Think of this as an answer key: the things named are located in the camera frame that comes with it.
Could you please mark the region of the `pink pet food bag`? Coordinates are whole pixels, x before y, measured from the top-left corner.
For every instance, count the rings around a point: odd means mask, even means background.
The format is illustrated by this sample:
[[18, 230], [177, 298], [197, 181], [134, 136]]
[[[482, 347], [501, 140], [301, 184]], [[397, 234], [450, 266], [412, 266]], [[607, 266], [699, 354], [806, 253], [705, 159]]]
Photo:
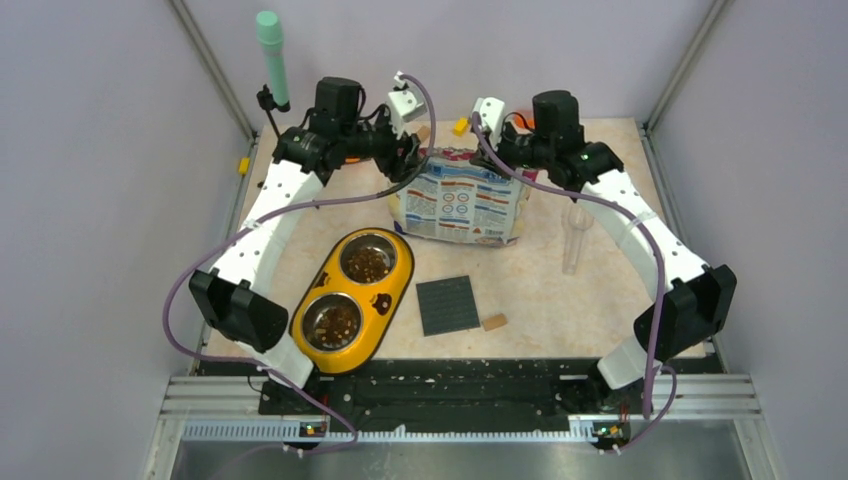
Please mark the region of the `pink pet food bag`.
[[436, 149], [427, 170], [389, 197], [395, 231], [457, 244], [514, 244], [530, 187], [472, 164], [474, 156], [471, 149]]

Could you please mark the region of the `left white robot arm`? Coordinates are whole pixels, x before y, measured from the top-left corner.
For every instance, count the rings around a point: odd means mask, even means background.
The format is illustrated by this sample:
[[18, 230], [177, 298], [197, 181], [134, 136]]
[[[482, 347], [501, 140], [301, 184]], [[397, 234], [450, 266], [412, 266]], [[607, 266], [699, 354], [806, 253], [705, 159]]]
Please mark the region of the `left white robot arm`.
[[423, 83], [399, 72], [386, 100], [363, 114], [365, 93], [356, 81], [324, 77], [299, 126], [277, 138], [266, 178], [240, 229], [183, 276], [209, 327], [247, 352], [250, 361], [284, 385], [283, 401], [297, 413], [319, 404], [320, 386], [309, 379], [314, 363], [290, 332], [290, 316], [270, 300], [270, 282], [287, 243], [306, 209], [333, 205], [320, 199], [331, 176], [350, 158], [372, 160], [391, 188], [339, 204], [388, 196], [409, 184], [426, 162], [421, 139], [407, 129], [434, 103]]

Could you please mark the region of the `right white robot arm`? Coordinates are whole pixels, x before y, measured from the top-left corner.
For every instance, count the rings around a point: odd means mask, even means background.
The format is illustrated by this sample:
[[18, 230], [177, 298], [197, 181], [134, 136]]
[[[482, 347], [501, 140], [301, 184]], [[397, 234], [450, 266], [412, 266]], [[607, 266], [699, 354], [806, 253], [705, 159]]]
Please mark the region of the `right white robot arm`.
[[508, 121], [503, 101], [475, 101], [469, 122], [484, 164], [526, 185], [532, 182], [523, 171], [544, 171], [548, 192], [594, 218], [654, 299], [633, 334], [588, 375], [589, 404], [612, 412], [626, 400], [626, 387], [644, 381], [651, 389], [660, 365], [724, 328], [738, 280], [729, 266], [711, 266], [691, 251], [643, 199], [613, 150], [587, 140], [570, 92], [537, 94], [532, 110], [534, 124], [522, 133]]

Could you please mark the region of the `clear plastic scoop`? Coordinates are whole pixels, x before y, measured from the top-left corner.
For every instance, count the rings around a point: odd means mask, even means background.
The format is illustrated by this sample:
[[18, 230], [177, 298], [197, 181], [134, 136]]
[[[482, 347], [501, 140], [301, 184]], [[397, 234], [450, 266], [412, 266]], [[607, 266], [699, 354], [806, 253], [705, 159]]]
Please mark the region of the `clear plastic scoop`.
[[577, 203], [563, 214], [565, 235], [562, 271], [566, 275], [577, 272], [586, 232], [593, 226], [594, 218]]

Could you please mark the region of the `dark grey square baseplate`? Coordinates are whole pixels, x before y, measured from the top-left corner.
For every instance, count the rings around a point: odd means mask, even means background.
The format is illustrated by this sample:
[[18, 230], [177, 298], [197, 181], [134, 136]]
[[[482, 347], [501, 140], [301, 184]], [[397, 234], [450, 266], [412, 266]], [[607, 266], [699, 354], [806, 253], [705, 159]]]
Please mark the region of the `dark grey square baseplate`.
[[416, 294], [425, 337], [480, 327], [468, 275], [418, 283]]

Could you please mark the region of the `small wooden block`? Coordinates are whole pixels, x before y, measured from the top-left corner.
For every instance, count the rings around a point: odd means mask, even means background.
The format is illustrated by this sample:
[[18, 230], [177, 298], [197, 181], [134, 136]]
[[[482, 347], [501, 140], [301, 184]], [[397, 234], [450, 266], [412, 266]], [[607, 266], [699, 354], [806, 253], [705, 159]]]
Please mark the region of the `small wooden block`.
[[493, 315], [481, 321], [481, 326], [486, 332], [502, 328], [507, 324], [508, 319], [504, 314]]

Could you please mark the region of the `yellow clip on frame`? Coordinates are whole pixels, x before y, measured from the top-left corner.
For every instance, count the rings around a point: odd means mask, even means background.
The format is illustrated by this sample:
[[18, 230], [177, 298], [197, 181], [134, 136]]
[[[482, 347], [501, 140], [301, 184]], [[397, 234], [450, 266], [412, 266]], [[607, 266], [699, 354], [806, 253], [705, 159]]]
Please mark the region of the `yellow clip on frame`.
[[249, 157], [243, 157], [238, 165], [238, 174], [241, 176], [246, 176], [250, 169], [250, 163], [251, 161]]

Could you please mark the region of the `small yellow block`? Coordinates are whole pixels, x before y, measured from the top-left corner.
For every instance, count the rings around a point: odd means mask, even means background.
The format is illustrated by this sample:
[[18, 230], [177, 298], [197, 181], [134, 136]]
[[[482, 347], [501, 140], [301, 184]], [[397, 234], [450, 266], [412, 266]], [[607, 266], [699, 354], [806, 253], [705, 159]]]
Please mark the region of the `small yellow block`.
[[467, 117], [459, 118], [452, 127], [452, 134], [462, 137], [470, 129], [470, 121]]

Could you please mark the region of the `yellow double pet bowl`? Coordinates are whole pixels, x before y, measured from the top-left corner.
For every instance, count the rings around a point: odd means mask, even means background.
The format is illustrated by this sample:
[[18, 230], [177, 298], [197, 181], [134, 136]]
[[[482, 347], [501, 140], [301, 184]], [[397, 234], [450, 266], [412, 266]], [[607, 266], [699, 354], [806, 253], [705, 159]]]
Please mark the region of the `yellow double pet bowl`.
[[410, 245], [382, 228], [336, 242], [289, 326], [297, 347], [327, 375], [351, 373], [379, 349], [414, 273]]

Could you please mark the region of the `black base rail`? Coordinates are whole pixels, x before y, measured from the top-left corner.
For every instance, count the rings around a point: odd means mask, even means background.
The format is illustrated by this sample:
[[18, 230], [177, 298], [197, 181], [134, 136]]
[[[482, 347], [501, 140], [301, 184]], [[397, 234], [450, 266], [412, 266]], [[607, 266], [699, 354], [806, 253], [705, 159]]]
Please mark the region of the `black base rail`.
[[602, 386], [593, 359], [372, 360], [304, 391], [360, 432], [564, 431], [568, 415], [641, 411], [643, 383]]

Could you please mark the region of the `green microphone on tripod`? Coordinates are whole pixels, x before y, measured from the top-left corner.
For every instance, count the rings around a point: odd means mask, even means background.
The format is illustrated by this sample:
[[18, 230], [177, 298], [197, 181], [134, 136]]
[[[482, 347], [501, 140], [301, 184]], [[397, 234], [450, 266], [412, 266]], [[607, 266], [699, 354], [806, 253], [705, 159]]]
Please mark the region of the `green microphone on tripod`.
[[261, 11], [255, 20], [256, 37], [261, 48], [268, 74], [268, 82], [257, 93], [260, 108], [280, 136], [273, 117], [274, 111], [288, 112], [291, 109], [285, 60], [283, 56], [284, 34], [281, 21], [273, 11]]

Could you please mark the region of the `small wooden cube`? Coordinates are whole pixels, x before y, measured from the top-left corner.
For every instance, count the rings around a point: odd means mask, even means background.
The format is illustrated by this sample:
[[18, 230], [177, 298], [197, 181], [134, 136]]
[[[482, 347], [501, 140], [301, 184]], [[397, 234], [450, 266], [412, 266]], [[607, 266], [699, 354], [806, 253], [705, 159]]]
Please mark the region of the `small wooden cube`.
[[431, 136], [431, 129], [427, 126], [421, 126], [417, 130], [416, 135], [421, 142], [426, 142]]

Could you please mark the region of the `orange semicircle container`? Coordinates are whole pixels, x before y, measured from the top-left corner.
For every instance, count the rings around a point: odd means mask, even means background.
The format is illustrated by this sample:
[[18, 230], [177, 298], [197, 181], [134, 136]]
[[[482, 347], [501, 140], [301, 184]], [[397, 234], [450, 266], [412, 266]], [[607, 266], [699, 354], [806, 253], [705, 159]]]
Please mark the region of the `orange semicircle container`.
[[535, 129], [535, 124], [532, 117], [528, 117], [525, 113], [515, 112], [513, 114], [513, 123], [517, 128], [533, 131]]

